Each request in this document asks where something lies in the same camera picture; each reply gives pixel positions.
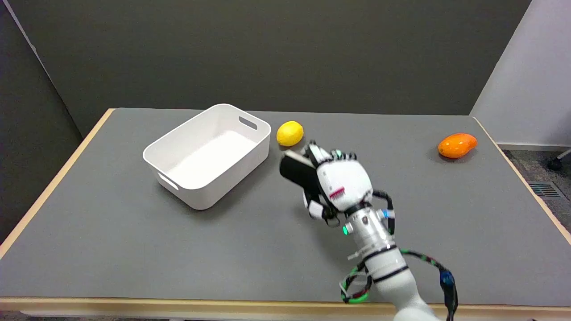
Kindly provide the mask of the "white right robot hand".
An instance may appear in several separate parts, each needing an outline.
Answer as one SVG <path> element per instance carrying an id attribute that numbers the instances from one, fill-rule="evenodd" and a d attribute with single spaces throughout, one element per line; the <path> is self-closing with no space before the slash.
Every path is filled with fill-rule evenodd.
<path id="1" fill-rule="evenodd" d="M 369 175 L 353 152 L 327 151 L 310 141 L 302 155 L 316 170 L 317 191 L 304 189 L 304 205 L 310 217 L 327 224 L 345 218 L 371 203 L 373 187 Z"/>

